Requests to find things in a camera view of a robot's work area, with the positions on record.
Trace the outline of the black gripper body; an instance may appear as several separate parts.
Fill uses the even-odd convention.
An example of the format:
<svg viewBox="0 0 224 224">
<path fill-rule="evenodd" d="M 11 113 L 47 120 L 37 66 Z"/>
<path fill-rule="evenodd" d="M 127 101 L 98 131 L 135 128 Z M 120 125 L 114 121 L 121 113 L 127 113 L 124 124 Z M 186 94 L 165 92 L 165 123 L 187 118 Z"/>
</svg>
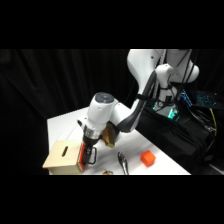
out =
<svg viewBox="0 0 224 224">
<path fill-rule="evenodd" d="M 83 136 L 83 145 L 85 148 L 92 148 L 98 141 L 99 139 L 91 139 L 87 136 Z"/>
</svg>

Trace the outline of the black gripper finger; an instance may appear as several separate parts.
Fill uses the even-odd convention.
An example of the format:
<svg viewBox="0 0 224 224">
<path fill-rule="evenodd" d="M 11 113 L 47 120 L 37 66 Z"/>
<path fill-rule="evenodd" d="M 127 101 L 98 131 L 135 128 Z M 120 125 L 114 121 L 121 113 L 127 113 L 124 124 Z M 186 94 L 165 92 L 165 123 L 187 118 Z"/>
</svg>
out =
<svg viewBox="0 0 224 224">
<path fill-rule="evenodd" d="M 87 162 L 88 164 L 94 164 L 95 163 L 95 148 L 92 147 L 92 148 L 88 148 L 87 150 Z"/>
<path fill-rule="evenodd" d="M 88 150 L 88 147 L 87 146 L 84 146 L 83 157 L 82 157 L 82 163 L 84 165 L 88 164 L 88 162 L 89 162 L 90 156 L 89 156 L 89 152 L 88 151 L 89 151 Z"/>
</svg>

